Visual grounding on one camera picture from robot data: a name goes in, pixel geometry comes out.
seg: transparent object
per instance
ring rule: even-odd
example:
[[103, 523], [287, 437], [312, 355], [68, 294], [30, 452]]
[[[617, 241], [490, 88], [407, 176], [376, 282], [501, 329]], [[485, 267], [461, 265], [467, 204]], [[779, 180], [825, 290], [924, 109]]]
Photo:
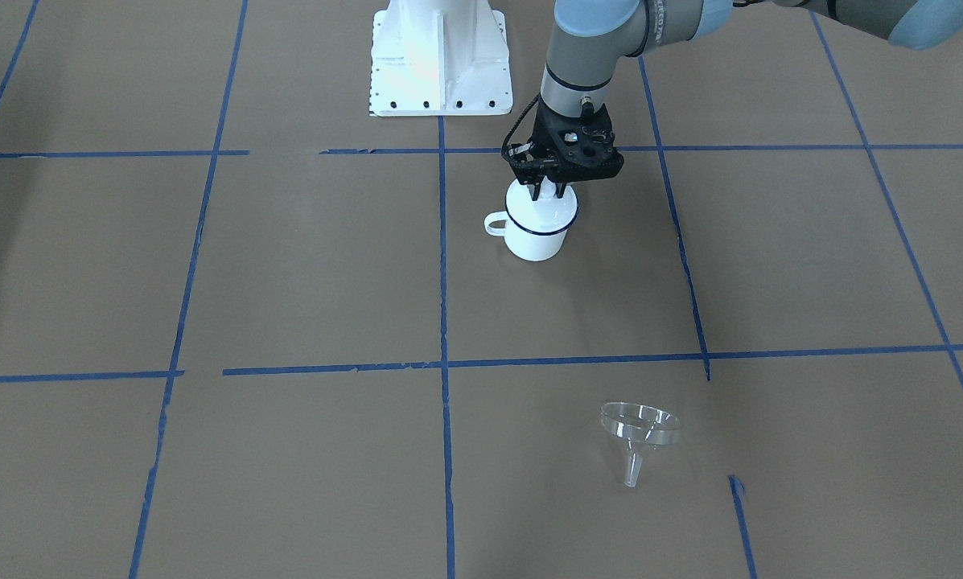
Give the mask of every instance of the transparent object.
[[631, 402], [603, 404], [603, 428], [628, 448], [628, 470], [624, 484], [635, 487], [642, 470], [642, 453], [681, 440], [681, 418], [672, 413]]

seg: mug handle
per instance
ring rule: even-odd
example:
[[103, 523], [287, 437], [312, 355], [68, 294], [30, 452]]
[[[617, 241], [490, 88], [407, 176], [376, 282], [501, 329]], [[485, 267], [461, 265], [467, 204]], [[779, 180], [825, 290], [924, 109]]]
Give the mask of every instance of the mug handle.
[[489, 213], [488, 217], [484, 219], [484, 230], [488, 232], [488, 235], [495, 235], [496, 237], [503, 237], [506, 235], [506, 227], [494, 228], [492, 224], [496, 221], [507, 221], [510, 220], [510, 215], [506, 211], [496, 211], [495, 213]]

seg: white bracket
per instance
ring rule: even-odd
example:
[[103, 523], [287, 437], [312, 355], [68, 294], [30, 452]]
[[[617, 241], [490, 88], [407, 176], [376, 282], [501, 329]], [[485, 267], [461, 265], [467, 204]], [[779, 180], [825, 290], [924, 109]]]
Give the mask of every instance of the white bracket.
[[374, 15], [370, 113], [506, 114], [506, 16], [488, 0], [390, 0]]

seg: white mounting plate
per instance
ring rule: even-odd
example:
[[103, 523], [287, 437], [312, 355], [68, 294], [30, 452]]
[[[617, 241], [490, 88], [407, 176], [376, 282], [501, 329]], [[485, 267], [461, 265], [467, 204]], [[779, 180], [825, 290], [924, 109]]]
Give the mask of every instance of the white mounting plate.
[[[373, 41], [377, 43], [387, 10], [374, 14]], [[506, 43], [506, 16], [493, 10]], [[476, 61], [459, 78], [440, 82], [423, 80], [405, 61], [372, 59], [370, 114], [372, 117], [476, 117], [508, 114], [513, 109], [509, 62]]]

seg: clear plastic funnel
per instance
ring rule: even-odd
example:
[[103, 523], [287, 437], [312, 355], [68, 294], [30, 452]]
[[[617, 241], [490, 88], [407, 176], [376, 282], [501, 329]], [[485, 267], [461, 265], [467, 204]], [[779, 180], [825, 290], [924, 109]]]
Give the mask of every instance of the clear plastic funnel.
[[635, 487], [642, 470], [642, 452], [681, 440], [681, 418], [672, 413], [631, 402], [603, 404], [603, 428], [628, 444], [628, 472], [624, 484]]

